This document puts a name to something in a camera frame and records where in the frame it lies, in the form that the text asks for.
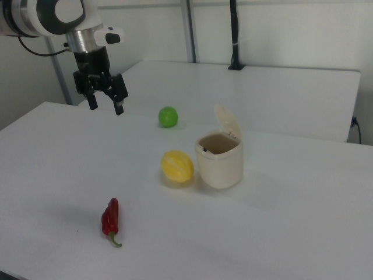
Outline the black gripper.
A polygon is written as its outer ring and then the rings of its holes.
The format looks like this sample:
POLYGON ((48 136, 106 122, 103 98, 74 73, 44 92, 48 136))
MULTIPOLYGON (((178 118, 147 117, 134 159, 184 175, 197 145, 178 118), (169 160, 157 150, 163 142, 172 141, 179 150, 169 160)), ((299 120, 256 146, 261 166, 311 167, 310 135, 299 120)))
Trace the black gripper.
POLYGON ((128 91, 121 74, 112 76, 110 61, 105 47, 92 52, 74 53, 78 70, 73 73, 78 93, 86 97, 91 110, 98 108, 94 95, 103 91, 113 102, 116 115, 124 113, 124 99, 128 91))

